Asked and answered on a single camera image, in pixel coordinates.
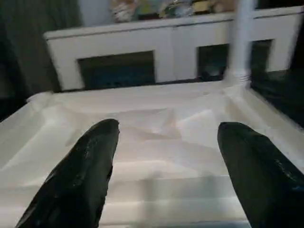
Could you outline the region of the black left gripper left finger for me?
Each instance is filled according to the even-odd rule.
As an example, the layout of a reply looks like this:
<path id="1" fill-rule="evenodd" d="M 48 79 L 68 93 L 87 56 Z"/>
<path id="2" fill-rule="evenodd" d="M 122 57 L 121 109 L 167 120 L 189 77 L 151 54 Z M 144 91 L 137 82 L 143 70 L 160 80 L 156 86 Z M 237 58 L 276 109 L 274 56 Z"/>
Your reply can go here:
<path id="1" fill-rule="evenodd" d="M 47 176 L 16 226 L 98 227 L 118 140 L 118 120 L 91 126 Z"/>

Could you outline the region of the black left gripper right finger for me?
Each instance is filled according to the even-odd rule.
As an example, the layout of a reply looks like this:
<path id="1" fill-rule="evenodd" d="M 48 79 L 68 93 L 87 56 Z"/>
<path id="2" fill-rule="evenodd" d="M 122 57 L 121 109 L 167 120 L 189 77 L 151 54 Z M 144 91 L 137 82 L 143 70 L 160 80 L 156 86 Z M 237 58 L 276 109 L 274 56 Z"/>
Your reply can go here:
<path id="1" fill-rule="evenodd" d="M 221 122 L 220 153 L 253 228 L 304 226 L 304 175 L 268 137 L 239 122 Z"/>

